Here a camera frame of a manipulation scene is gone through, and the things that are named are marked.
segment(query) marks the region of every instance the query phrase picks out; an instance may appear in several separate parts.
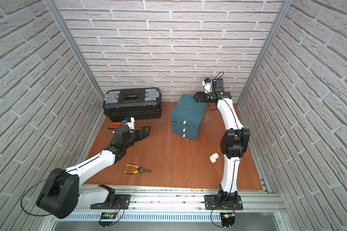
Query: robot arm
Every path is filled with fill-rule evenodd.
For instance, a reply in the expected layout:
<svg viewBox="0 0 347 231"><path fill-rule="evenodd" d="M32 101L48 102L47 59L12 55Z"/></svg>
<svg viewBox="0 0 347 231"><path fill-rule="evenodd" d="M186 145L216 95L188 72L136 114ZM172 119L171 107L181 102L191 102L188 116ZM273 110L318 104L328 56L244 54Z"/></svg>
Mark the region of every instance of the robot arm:
<svg viewBox="0 0 347 231"><path fill-rule="evenodd" d="M236 201L238 196L236 186L238 168L247 150L250 132L249 129L244 128L236 116L233 100L230 93L225 92L223 80L206 78L202 84L205 91L195 93L195 101L215 103L221 112L226 128L220 143L225 165L218 193L219 203L225 204L228 201Z"/></svg>
<svg viewBox="0 0 347 231"><path fill-rule="evenodd" d="M104 203L106 200L113 201L114 190L109 187L100 185L79 190L79 186L102 169L118 162L125 156L129 147L136 141L147 138L149 132L149 126L135 130L134 118L126 118L126 123L115 130L109 146L100 153L73 167L52 170L37 198L36 205L63 219L75 208Z"/></svg>

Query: wooden floor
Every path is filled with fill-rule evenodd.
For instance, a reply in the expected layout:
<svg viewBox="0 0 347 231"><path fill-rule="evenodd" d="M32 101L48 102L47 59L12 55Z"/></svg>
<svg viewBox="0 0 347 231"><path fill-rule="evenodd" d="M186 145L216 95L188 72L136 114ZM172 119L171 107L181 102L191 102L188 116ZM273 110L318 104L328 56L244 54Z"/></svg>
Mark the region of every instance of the wooden floor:
<svg viewBox="0 0 347 231"><path fill-rule="evenodd" d="M192 141L172 133L171 114L176 104L162 102L160 119L135 121L135 129L150 125L150 136L136 142L119 162L103 169L87 180L86 184L218 189L224 167L220 140L225 133L225 125L221 113L207 107L198 140ZM108 146L114 135L112 130L107 129L110 123L106 117L88 158ZM214 152L217 152L220 158L212 164L209 156ZM130 163L151 169L152 172L125 174L126 170L134 170L133 167L126 167L126 164ZM239 166L237 185L238 190L262 190L249 148Z"/></svg>

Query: brick wall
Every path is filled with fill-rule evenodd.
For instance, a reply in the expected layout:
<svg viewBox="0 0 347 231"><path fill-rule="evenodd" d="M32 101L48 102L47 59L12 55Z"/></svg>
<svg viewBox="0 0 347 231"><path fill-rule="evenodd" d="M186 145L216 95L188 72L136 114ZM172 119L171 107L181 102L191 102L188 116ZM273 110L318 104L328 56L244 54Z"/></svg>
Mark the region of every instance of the brick wall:
<svg viewBox="0 0 347 231"><path fill-rule="evenodd" d="M296 230L347 230L347 1L294 0L240 105Z"/></svg>
<svg viewBox="0 0 347 231"><path fill-rule="evenodd" d="M78 162L101 101L42 1L0 0L0 230L37 230L19 200ZM42 184L24 200L35 206Z"/></svg>
<svg viewBox="0 0 347 231"><path fill-rule="evenodd" d="M56 2L104 93L157 86L167 101L203 90L220 71L236 100L282 3Z"/></svg>

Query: drawer cabinet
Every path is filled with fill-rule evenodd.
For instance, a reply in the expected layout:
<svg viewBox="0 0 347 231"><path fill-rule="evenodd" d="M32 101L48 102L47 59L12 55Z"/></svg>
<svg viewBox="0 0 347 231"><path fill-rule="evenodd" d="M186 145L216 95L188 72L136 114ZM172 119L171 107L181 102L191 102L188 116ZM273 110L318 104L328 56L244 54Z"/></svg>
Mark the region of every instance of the drawer cabinet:
<svg viewBox="0 0 347 231"><path fill-rule="evenodd" d="M182 95L172 113L172 132L176 135L197 140L206 103L197 103L190 95Z"/></svg>

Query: pvc pipe elbow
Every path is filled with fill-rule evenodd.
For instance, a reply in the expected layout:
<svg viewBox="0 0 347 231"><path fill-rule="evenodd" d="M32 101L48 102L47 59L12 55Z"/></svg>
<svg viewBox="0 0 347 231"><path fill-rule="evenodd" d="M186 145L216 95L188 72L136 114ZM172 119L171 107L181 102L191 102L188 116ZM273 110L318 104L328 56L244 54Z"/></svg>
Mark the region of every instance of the pvc pipe elbow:
<svg viewBox="0 0 347 231"><path fill-rule="evenodd" d="M210 157L209 160L213 163L215 163L217 161L217 159L220 158L219 155L217 154L217 152L213 153Z"/></svg>

